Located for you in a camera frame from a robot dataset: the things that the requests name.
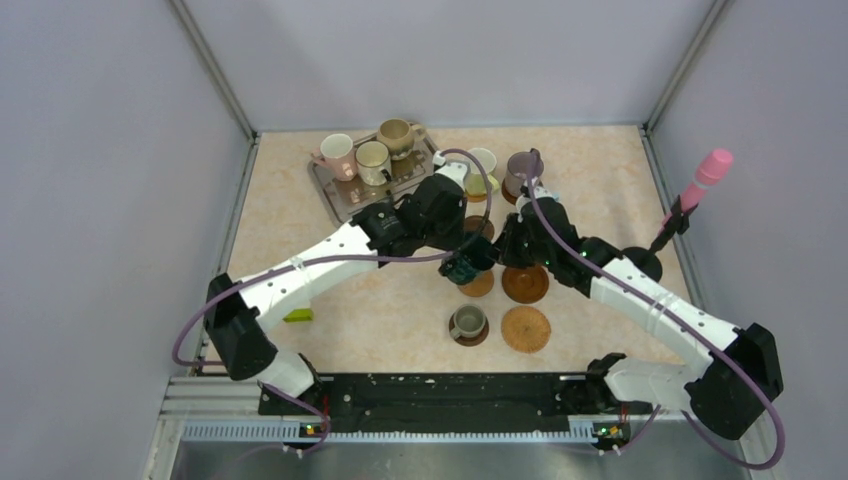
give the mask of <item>gray wall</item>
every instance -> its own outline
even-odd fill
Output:
[[[167,3],[0,6],[0,478],[138,478],[246,142]]]
[[[848,3],[736,2],[656,135],[682,189],[736,155],[689,235],[716,313],[777,336],[793,478],[843,478]]]
[[[638,123],[712,0],[190,0],[258,130]]]

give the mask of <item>cup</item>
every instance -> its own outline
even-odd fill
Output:
[[[450,331],[451,338],[474,338],[480,335],[488,319],[483,310],[477,305],[466,304],[456,309],[451,316],[454,327]]]
[[[489,178],[489,183],[492,185],[492,193],[496,193],[500,190],[501,186],[498,179],[492,175],[495,171],[495,167],[498,166],[498,159],[495,157],[495,154],[485,148],[479,147],[468,150],[468,153],[474,155],[477,160],[480,160],[480,163],[483,165],[483,170],[486,171],[486,176]],[[477,165],[470,160],[468,160],[467,163],[468,175],[465,177],[465,193],[474,197],[485,195],[486,184],[483,182],[483,175],[480,173],[480,169],[477,168]]]
[[[359,178],[368,185],[383,185],[392,178],[389,149],[380,142],[365,142],[356,149]]]
[[[321,142],[320,156],[312,157],[318,165],[332,170],[336,180],[347,182],[356,176],[353,140],[344,133],[334,133]]]
[[[504,190],[513,197],[521,196],[521,186],[527,181],[527,171],[536,164],[536,157],[539,156],[539,151],[531,148],[529,152],[518,152],[509,157],[506,162],[506,176],[504,177]],[[535,177],[542,176],[545,171],[545,164],[539,157],[539,166],[536,169]]]
[[[410,125],[401,118],[392,118],[380,124],[377,141],[388,147],[392,160],[403,160],[412,153],[415,138],[422,136],[424,127]]]

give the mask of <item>beige table surface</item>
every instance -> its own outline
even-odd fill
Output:
[[[560,194],[581,236],[598,236],[624,248],[647,246],[663,217],[656,187],[635,126],[431,129],[442,148],[485,147],[498,158],[496,177],[515,152],[538,148],[545,187]],[[233,279],[276,265],[335,230],[306,174],[309,152],[330,132],[267,133],[259,153],[236,235],[229,273]],[[366,131],[346,132],[354,139]],[[469,204],[467,215],[484,204]],[[500,234],[514,211],[495,196],[492,221]],[[417,255],[433,253],[423,249]],[[662,284],[688,298],[670,244],[660,253]],[[438,264],[393,264],[344,282],[312,301],[315,320],[282,324],[269,335],[303,353],[319,372],[516,372],[583,370],[609,352],[652,361],[679,361],[665,346],[613,309],[592,302],[551,279],[534,306],[550,320],[548,345],[535,354],[510,349],[501,318],[517,304],[500,284],[485,297],[461,294],[437,273]],[[464,303],[476,303],[491,322],[479,346],[463,347],[448,336],[447,321]],[[217,359],[214,351],[209,359]]]

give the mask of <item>round cork coaster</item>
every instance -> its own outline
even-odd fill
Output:
[[[471,283],[457,285],[456,288],[469,297],[482,297],[491,292],[494,286],[495,274],[491,270],[486,270],[482,275],[472,280]]]
[[[518,200],[518,197],[513,197],[511,193],[506,191],[506,179],[503,179],[501,182],[501,194],[504,196],[507,202],[515,205],[515,202]]]
[[[536,303],[548,293],[548,272],[536,265],[530,268],[504,269],[501,277],[506,296],[518,303]]]
[[[504,315],[501,334],[513,350],[536,353],[548,344],[551,324],[544,313],[533,307],[515,307]]]
[[[448,336],[450,336],[450,331],[453,330],[454,326],[456,326],[456,324],[453,323],[453,318],[451,318],[450,321],[448,321]],[[481,343],[483,343],[483,340],[485,340],[486,337],[488,337],[488,336],[489,336],[489,321],[486,320],[486,325],[483,326],[483,331],[481,331],[476,337],[472,337],[472,338],[459,337],[459,338],[452,338],[452,340],[454,342],[462,345],[463,347],[476,347],[477,345],[480,345]]]
[[[466,232],[476,232],[482,221],[482,215],[471,215],[470,217],[465,218],[465,222],[462,224],[462,229]],[[491,220],[486,220],[486,226],[483,227],[483,236],[490,242],[493,238],[495,238],[495,224],[492,223]]]

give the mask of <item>pink cap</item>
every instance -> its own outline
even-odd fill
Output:
[[[695,171],[695,181],[702,185],[715,185],[733,165],[733,154],[723,148],[717,148],[707,155]]]

